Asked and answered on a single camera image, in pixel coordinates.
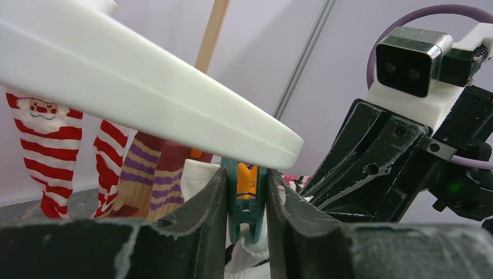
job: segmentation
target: gray floor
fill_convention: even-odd
[[[23,220],[47,219],[40,208],[40,201],[18,203],[0,208],[0,224],[12,224]],[[69,199],[69,216],[73,219],[89,218],[98,207],[98,189],[73,193]]]

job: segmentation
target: red and white striped sock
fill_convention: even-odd
[[[43,191],[41,210],[49,218],[68,219],[83,114],[15,90],[6,95],[20,131],[24,163]]]
[[[107,120],[101,122],[94,141],[96,169],[99,173],[99,205],[93,218],[105,217],[113,208],[129,131],[129,128]]]

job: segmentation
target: teal clip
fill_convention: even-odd
[[[260,239],[265,202],[267,197],[267,169],[258,167],[255,198],[238,199],[238,164],[236,160],[223,158],[221,167],[227,171],[227,206],[230,241],[235,244],[240,238],[240,225],[248,224],[252,243]]]

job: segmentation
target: metal pole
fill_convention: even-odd
[[[310,57],[310,54],[312,53],[312,50],[315,47],[315,43],[319,38],[320,32],[322,31],[322,28],[325,25],[325,22],[327,21],[330,11],[334,6],[334,2],[335,0],[326,0],[320,10],[319,16],[315,21],[315,24],[313,25],[310,36],[308,37],[308,40],[306,40],[305,47],[303,48],[303,51],[301,52],[298,58],[296,66],[293,69],[291,78],[288,81],[286,88],[284,89],[283,95],[281,96],[281,99],[277,104],[276,110],[274,111],[274,117],[278,120],[281,119],[281,116],[283,115],[284,109],[286,108],[290,100],[290,97],[294,91],[294,88],[298,83],[299,77],[303,72],[303,69],[305,68],[306,62],[308,61],[308,58]]]

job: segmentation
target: wall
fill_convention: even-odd
[[[231,1],[210,76],[272,113],[323,1]],[[116,2],[116,20],[194,64],[213,0]],[[73,181],[75,191],[96,187],[92,142],[100,122],[84,116],[83,141]],[[38,186],[24,167],[19,134],[4,96],[0,96],[0,130],[0,206],[39,198]]]
[[[473,5],[493,13],[493,2],[482,0],[336,1],[281,118],[305,140],[290,172],[312,174],[323,161],[351,103],[367,93],[366,63],[380,34],[407,13],[445,3]],[[437,15],[409,26],[443,31],[459,41],[475,24],[461,16]],[[493,90],[492,73],[493,63],[484,65],[476,75],[476,85]],[[438,213],[431,208],[433,202],[429,193],[421,193],[403,221],[477,223],[457,217],[450,210]]]

